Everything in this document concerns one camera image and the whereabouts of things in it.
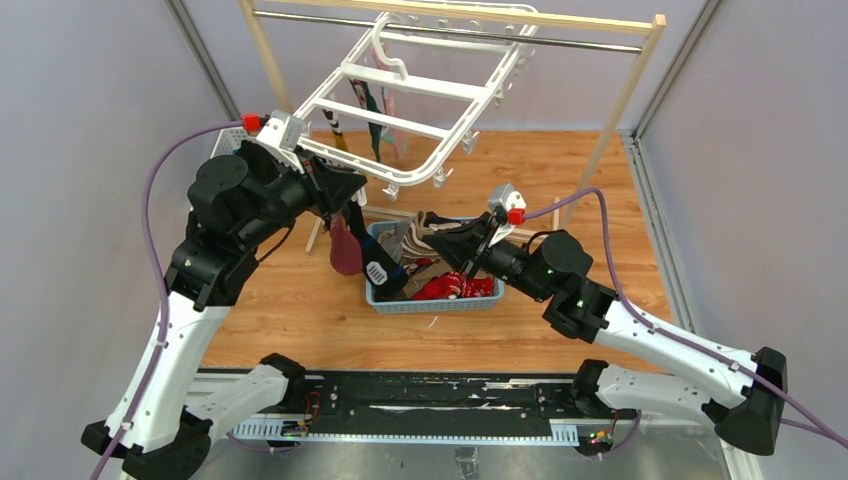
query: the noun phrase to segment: metal floor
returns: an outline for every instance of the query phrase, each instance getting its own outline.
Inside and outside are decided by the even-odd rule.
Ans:
[[[476,466],[467,460],[475,453]],[[316,442],[303,444],[287,454],[269,456],[220,441],[195,478],[728,480],[730,476],[712,431],[652,427],[648,433],[638,433],[625,450],[600,464],[580,457],[573,448],[559,447],[481,446],[475,452],[471,447],[455,445]]]

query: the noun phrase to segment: clothing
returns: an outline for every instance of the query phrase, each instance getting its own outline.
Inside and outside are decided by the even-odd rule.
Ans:
[[[411,225],[412,217],[405,218],[396,223],[394,228],[386,230],[377,237],[377,242],[392,257],[392,260],[398,263],[403,259],[403,237]]]
[[[443,260],[436,260],[430,265],[418,269],[415,273],[410,273],[409,281],[406,282],[406,286],[403,287],[403,293],[405,293],[407,297],[413,297],[416,293],[420,292],[425,285],[430,283],[431,280],[441,277],[451,271],[453,271],[453,269],[447,262]]]
[[[371,90],[368,88],[368,82],[362,80],[350,80],[350,85],[356,93],[356,98],[359,100],[359,106],[369,112],[382,113],[377,107],[377,100],[371,95]],[[368,123],[368,131],[371,133],[371,149],[374,151],[374,157],[378,162],[383,163],[380,158],[380,136],[383,133],[383,126],[378,123]]]
[[[359,240],[347,230],[344,218],[334,215],[330,223],[330,265],[342,275],[362,273],[362,250]]]
[[[387,46],[386,44],[382,44],[383,52],[386,52]],[[374,57],[374,63],[377,64],[377,68],[380,70],[384,70],[387,72],[391,72],[392,68],[385,63],[383,63],[374,49],[371,50],[371,56]],[[395,97],[394,93],[389,87],[382,88],[383,93],[383,110],[386,111],[386,115],[390,115],[392,117],[396,117],[395,113]],[[383,141],[391,144],[394,147],[395,160],[400,160],[401,155],[406,151],[407,145],[407,136],[406,132],[395,128],[384,128],[383,129]]]
[[[427,214],[425,212],[418,212],[415,221],[412,222],[412,225],[410,225],[409,230],[403,237],[403,258],[405,260],[415,260],[417,258],[439,258],[440,255],[433,250],[433,247],[424,243],[422,238],[426,235],[432,235],[434,232],[440,230],[449,230],[451,228],[462,226],[462,223],[454,222],[439,225],[431,224],[428,227],[425,226],[426,218]]]
[[[322,109],[322,111],[327,122],[330,124],[330,130],[333,131],[333,141],[336,143],[336,148],[345,152],[349,151],[347,149],[347,142],[344,139],[344,133],[342,133],[342,128],[339,125],[339,116],[332,110]]]
[[[412,300],[443,300],[451,298],[491,297],[495,290],[495,279],[466,278],[456,272],[446,273],[430,281]]]
[[[406,286],[409,275],[392,257],[383,250],[365,229],[362,208],[356,202],[348,202],[342,210],[350,232],[359,241],[362,250],[362,272],[374,288],[375,297],[382,300],[396,295]]]

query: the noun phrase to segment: red cloth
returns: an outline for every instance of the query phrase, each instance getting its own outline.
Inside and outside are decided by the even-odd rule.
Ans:
[[[456,272],[434,278],[412,300],[442,300],[448,298],[491,297],[495,290],[495,279],[465,279]]]

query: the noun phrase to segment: red connector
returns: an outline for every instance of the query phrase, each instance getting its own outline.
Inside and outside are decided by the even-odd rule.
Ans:
[[[262,128],[259,115],[255,113],[247,113],[245,115],[242,115],[241,123],[242,126],[244,126],[244,129],[247,130],[247,133],[255,133]]]
[[[509,222],[510,225],[521,225],[524,223],[524,209],[513,208],[508,211],[506,213],[506,221]]]

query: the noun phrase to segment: clothes rack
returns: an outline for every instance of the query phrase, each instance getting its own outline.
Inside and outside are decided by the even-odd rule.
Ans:
[[[435,138],[440,141],[424,163],[415,170],[401,171],[323,145],[307,136],[299,144],[308,150],[327,158],[331,163],[343,165],[361,173],[385,181],[388,185],[383,190],[391,200],[395,200],[401,187],[420,184],[432,179],[436,188],[440,188],[452,170],[445,170],[443,164],[453,150],[460,144],[466,153],[474,148],[479,132],[472,132],[474,121],[490,103],[498,106],[509,91],[511,84],[506,83],[507,77],[516,69],[522,68],[532,57],[529,51],[531,45],[550,45],[568,48],[583,48],[597,51],[628,53],[635,55],[635,61],[630,67],[624,82],[624,87],[609,118],[595,143],[586,167],[578,181],[575,191],[588,186],[597,170],[601,157],[615,133],[616,127],[625,108],[642,77],[655,48],[665,30],[665,16],[655,15],[650,23],[614,20],[604,18],[579,17],[540,13],[530,5],[503,4],[491,2],[445,1],[445,0],[267,0],[266,3],[301,4],[323,7],[344,7],[371,10],[379,13],[374,22],[363,22],[333,17],[310,15],[295,15],[283,12],[273,12],[256,8],[256,0],[238,0],[242,14],[247,22],[262,65],[265,68],[271,87],[281,109],[294,112],[295,116],[306,118],[315,109],[334,110],[339,114],[377,123],[397,130]],[[439,27],[421,25],[419,16],[435,16],[441,20]],[[354,45],[338,68],[327,78],[313,94],[297,110],[291,104],[283,75],[280,72],[273,52],[264,31],[261,18],[285,19],[293,21],[317,22],[336,25],[350,25],[368,28],[368,31]],[[447,19],[471,20],[473,29],[456,29],[449,27]],[[482,31],[482,21],[504,24],[503,33]],[[540,26],[557,27],[572,30],[611,32],[639,35],[644,38],[640,46],[613,45],[604,43],[580,42],[576,40],[556,40],[537,38],[535,36]],[[462,41],[448,39],[458,37],[473,39]],[[402,59],[388,58],[383,53],[383,60],[392,65],[394,71],[387,72],[356,64],[365,52],[374,48],[382,53],[383,43],[414,44],[430,48],[475,52],[487,55],[501,56],[501,62],[485,85],[467,85],[456,82],[435,80],[408,72]],[[374,82],[401,91],[414,92],[422,95],[454,98],[469,102],[469,108],[450,129],[442,129],[389,115],[369,112],[365,109],[351,107],[336,102],[332,96],[335,86],[346,78]],[[569,206],[559,222],[566,225],[574,214],[576,204]]]

